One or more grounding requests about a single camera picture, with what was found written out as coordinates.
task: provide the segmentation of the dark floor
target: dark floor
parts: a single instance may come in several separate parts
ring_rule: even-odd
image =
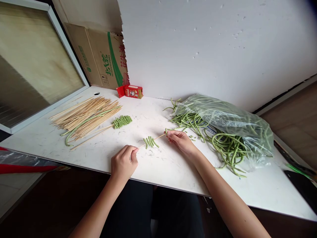
[[[70,169],[50,172],[0,224],[0,237],[67,237],[109,175]],[[232,237],[212,200],[199,197],[206,237]],[[316,237],[317,223],[252,208],[272,237]]]

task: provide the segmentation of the cardboard box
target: cardboard box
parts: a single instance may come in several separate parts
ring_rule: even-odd
[[[111,89],[130,84],[123,36],[91,29],[88,35],[103,84]]]
[[[65,23],[69,38],[90,84],[102,87],[100,74],[90,47],[85,27]]]
[[[65,25],[91,85],[116,89],[130,84],[122,36]]]

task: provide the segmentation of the dark pants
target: dark pants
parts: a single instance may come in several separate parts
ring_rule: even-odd
[[[197,195],[129,180],[110,210],[100,237],[204,237]]]

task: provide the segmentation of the glass pane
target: glass pane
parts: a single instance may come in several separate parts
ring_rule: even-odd
[[[9,128],[84,86],[46,11],[0,2],[0,123]]]

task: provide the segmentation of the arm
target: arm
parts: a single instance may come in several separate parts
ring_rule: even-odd
[[[126,145],[111,158],[111,176],[97,200],[70,234],[70,238],[99,238],[112,205],[138,166],[139,149]]]
[[[167,137],[170,143],[175,144],[199,172],[233,237],[270,237],[250,208],[195,147],[186,133],[169,131]]]

